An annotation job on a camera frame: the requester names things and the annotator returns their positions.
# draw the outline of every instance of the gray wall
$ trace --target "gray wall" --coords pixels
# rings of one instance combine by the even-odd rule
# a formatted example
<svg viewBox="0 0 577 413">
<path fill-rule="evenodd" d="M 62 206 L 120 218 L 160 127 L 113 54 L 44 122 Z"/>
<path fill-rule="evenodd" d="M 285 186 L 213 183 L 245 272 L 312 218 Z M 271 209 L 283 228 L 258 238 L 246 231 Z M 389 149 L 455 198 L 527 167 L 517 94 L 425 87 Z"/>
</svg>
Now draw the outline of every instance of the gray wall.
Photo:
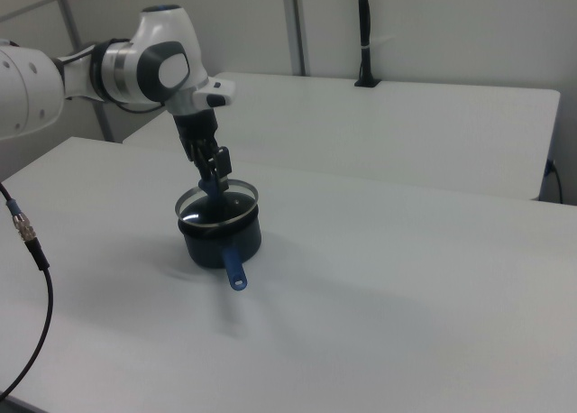
<svg viewBox="0 0 577 413">
<path fill-rule="evenodd" d="M 296 12 L 294 1 L 298 2 Z M 378 77 L 559 90 L 562 101 L 551 157 L 562 174 L 566 202 L 577 204 L 577 180 L 572 178 L 577 166 L 573 149 L 577 141 L 577 0 L 370 1 L 372 59 Z M 38 2 L 1 0 L 0 14 L 18 14 L 19 9 Z M 210 74 L 224 70 L 300 74 L 301 64 L 309 76 L 355 78 L 358 72 L 356 0 L 68 2 L 82 42 L 130 37 L 138 12 L 146 5 L 183 5 L 197 30 Z M 71 48 L 53 1 L 0 21 L 0 37 L 19 38 L 24 45 L 56 55 Z M 72 132 L 102 137 L 89 107 L 80 101 L 69 105 L 70 117 L 63 117 L 44 135 L 0 145 L 0 179 Z M 155 116 L 128 115 L 114 106 L 107 106 L 105 114 L 118 142 Z M 553 179 L 545 184 L 545 199 L 557 199 Z"/>
</svg>

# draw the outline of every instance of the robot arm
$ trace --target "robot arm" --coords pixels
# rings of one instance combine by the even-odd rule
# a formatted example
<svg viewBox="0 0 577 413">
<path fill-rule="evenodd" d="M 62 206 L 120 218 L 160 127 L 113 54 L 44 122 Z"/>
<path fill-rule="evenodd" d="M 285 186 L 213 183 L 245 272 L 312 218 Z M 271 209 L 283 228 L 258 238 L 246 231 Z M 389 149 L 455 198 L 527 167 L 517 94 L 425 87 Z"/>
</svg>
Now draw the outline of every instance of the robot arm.
<svg viewBox="0 0 577 413">
<path fill-rule="evenodd" d="M 185 152 L 203 181 L 224 190 L 230 159 L 216 144 L 212 108 L 233 102 L 234 83 L 207 75 L 184 9 L 148 7 L 140 18 L 130 40 L 112 39 L 59 59 L 0 42 L 0 140 L 54 123 L 65 98 L 161 103 L 174 115 Z"/>
</svg>

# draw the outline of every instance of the pot handle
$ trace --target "pot handle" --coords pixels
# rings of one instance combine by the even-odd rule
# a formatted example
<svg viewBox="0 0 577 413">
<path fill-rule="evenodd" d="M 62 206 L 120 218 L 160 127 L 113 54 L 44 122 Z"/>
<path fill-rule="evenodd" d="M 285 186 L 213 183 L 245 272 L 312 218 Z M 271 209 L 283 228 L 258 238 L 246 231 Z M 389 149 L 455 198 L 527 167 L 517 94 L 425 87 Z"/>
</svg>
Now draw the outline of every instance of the pot handle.
<svg viewBox="0 0 577 413">
<path fill-rule="evenodd" d="M 246 280 L 243 262 L 236 246 L 234 244 L 223 246 L 221 255 L 223 256 L 226 274 L 228 275 L 228 281 L 230 282 L 231 287 L 236 291 L 246 289 L 248 281 Z"/>
</svg>

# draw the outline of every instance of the black pole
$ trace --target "black pole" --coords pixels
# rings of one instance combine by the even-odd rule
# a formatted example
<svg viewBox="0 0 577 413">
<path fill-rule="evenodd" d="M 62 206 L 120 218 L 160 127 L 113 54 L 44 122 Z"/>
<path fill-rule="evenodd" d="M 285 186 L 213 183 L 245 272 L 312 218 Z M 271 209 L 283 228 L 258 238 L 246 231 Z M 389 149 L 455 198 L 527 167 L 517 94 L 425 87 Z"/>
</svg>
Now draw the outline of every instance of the black pole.
<svg viewBox="0 0 577 413">
<path fill-rule="evenodd" d="M 371 72 L 371 9 L 369 0 L 359 0 L 359 22 L 361 25 L 361 71 L 356 87 L 376 87 L 380 79 Z"/>
</svg>

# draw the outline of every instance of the table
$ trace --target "table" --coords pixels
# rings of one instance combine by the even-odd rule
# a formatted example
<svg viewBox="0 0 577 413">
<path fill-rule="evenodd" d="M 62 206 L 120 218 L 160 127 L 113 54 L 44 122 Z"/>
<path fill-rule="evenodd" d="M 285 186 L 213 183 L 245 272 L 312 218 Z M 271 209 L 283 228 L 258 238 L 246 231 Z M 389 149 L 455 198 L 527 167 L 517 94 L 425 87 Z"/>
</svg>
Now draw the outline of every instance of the table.
<svg viewBox="0 0 577 413">
<path fill-rule="evenodd" d="M 223 73 L 216 109 L 235 161 L 498 197 L 537 198 L 559 93 L 553 90 Z M 171 115 L 125 144 L 182 151 Z"/>
<path fill-rule="evenodd" d="M 50 413 L 573 412 L 577 212 L 235 164 L 261 193 L 247 289 L 189 259 L 184 154 L 70 139 L 5 182 L 52 264 L 14 396 Z M 0 215 L 0 386 L 43 277 Z"/>
</svg>

